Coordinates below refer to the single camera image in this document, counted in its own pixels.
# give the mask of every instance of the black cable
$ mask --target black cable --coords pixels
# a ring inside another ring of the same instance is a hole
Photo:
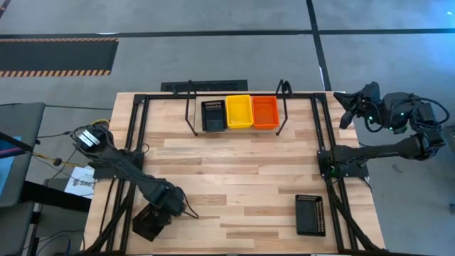
[[[72,152],[72,154],[70,155],[70,157],[68,157],[68,160],[66,160],[66,162],[69,162],[71,160],[71,158],[74,156],[74,154],[76,153],[76,149],[74,149],[74,151]],[[62,168],[60,168],[60,170],[52,177],[49,178],[49,180],[55,178],[58,174],[62,173],[63,169],[65,168],[66,166],[64,165]]]
[[[147,143],[143,143],[142,146],[147,146],[147,151],[143,152],[143,154],[147,153],[150,150],[150,146]]]
[[[69,251],[70,251],[70,248],[71,248],[71,239],[70,239],[67,235],[59,235],[59,236],[57,236],[57,237],[51,239],[51,240],[50,240],[49,242],[47,242],[45,245],[43,245],[42,248],[39,249],[39,250],[37,251],[36,256],[38,256],[38,255],[40,254],[41,250],[43,250],[47,245],[49,245],[49,244],[50,244],[51,242],[53,242],[54,240],[57,240],[58,238],[67,238],[67,239],[68,239],[67,252],[69,252]]]
[[[37,139],[45,139],[45,138],[53,138],[53,137],[59,137],[63,135],[69,135],[72,131],[66,131],[61,134],[54,134],[54,135],[46,135],[46,136],[38,136],[36,137]]]
[[[438,105],[438,107],[440,107],[440,108],[444,111],[444,113],[446,113],[446,118],[444,118],[442,121],[438,122],[439,124],[443,124],[443,123],[447,122],[447,120],[449,120],[449,118],[450,118],[450,113],[449,113],[449,111],[447,110],[447,108],[445,108],[441,103],[437,102],[436,100],[432,100],[432,99],[425,98],[425,97],[420,97],[419,99],[420,99],[420,100],[423,100],[423,101],[431,102],[431,103],[434,103],[434,104]]]
[[[379,112],[378,106],[375,103],[373,103],[373,102],[367,102],[367,103],[372,105],[376,109],[376,113],[378,114],[378,118],[380,121],[380,127],[377,128],[376,130],[371,129],[370,124],[368,123],[368,120],[366,118],[363,118],[363,120],[365,121],[365,127],[369,132],[373,132],[373,133],[379,132],[380,130],[382,130],[382,128],[384,128],[384,122],[382,121],[381,113]]]
[[[1,106],[8,106],[8,105],[20,105],[20,104],[26,104],[26,103],[6,103],[6,104],[1,104]],[[76,106],[62,106],[62,105],[47,105],[46,107],[60,107],[60,108],[69,108],[69,109],[77,109],[77,110],[113,110],[112,108],[106,108],[106,107],[76,107]]]
[[[57,233],[51,235],[50,237],[48,238],[44,238],[42,240],[39,240],[39,242],[43,242],[43,241],[46,241],[46,240],[49,240],[49,239],[52,239],[54,238],[56,235],[59,235],[61,233],[64,233],[64,232],[68,232],[68,233],[76,233],[76,232],[82,232],[82,238],[84,239],[84,230],[60,230],[58,231]],[[27,250],[30,246],[26,246],[22,249],[22,251],[18,252],[18,254],[20,254],[21,252],[23,252],[24,250]]]
[[[59,174],[59,173],[62,171],[62,170],[56,169],[54,166],[51,166],[49,163],[44,162],[43,160],[39,159],[37,156],[33,156],[33,157],[34,157],[36,160],[40,161],[41,163],[43,163],[43,164],[45,164],[45,165],[51,167],[51,168],[54,169],[55,171],[57,171],[57,174]],[[77,180],[77,178],[74,178],[74,177],[71,176],[70,174],[66,174],[66,173],[62,173],[62,174],[65,174],[66,176],[68,176],[68,177],[70,177],[70,178],[73,178],[73,179]]]
[[[361,142],[359,142],[358,144],[361,145],[361,146],[370,146],[370,145],[366,145],[366,144],[361,143]]]
[[[192,218],[199,219],[199,215],[191,208],[190,203],[188,202],[188,199],[186,198],[186,194],[185,194],[185,192],[183,192],[183,189],[180,188],[180,187],[178,187],[178,189],[180,189],[180,192],[183,194],[183,197],[185,198],[185,202],[186,202],[186,205],[188,206],[188,209],[190,209],[190,211],[192,213],[194,213],[194,215],[190,214],[190,213],[187,213],[185,211],[183,213],[185,213],[186,215],[188,215],[188,216],[190,216]]]
[[[61,106],[61,105],[46,105],[46,107],[60,107],[60,108],[70,108],[77,110],[113,110],[112,108],[104,107],[74,107],[74,106]]]
[[[338,168],[338,169],[339,169],[338,178],[337,178],[335,181],[332,182],[332,185],[335,184],[335,183],[337,183],[337,182],[339,182],[339,181],[341,180],[341,169],[340,169],[340,168]]]
[[[109,199],[111,198],[111,192],[112,192],[112,187],[114,186],[114,181],[115,179],[113,178],[111,181],[111,185],[109,186],[109,190],[107,191],[107,198],[106,198],[106,204],[105,204],[105,211],[102,214],[102,219],[101,219],[101,226],[100,226],[100,235],[102,232],[102,227],[105,225],[105,218],[106,218],[106,212],[107,212],[107,205],[109,204]]]

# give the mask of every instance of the orange bin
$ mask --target orange bin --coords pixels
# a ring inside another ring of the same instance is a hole
[[[274,129],[279,126],[277,97],[252,97],[252,108],[255,129]]]

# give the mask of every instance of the black floor mat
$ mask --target black floor mat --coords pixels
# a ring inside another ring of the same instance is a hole
[[[247,80],[219,80],[219,81],[192,81],[196,91],[222,92],[222,91],[248,91]],[[162,92],[188,92],[186,82],[162,82]]]
[[[109,75],[118,38],[0,39],[0,77]]]

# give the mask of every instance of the plastic bin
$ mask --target plastic bin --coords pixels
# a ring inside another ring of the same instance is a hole
[[[233,95],[226,97],[227,125],[231,129],[246,129],[253,125],[251,97]]]
[[[279,126],[277,97],[252,97],[252,108],[255,129],[274,129]]]
[[[223,132],[226,124],[226,107],[224,100],[201,102],[202,130],[204,132]]]

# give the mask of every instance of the black tray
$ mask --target black tray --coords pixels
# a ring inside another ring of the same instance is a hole
[[[296,195],[297,235],[326,236],[321,196]]]
[[[228,128],[224,100],[201,102],[202,130],[204,132],[223,132]]]

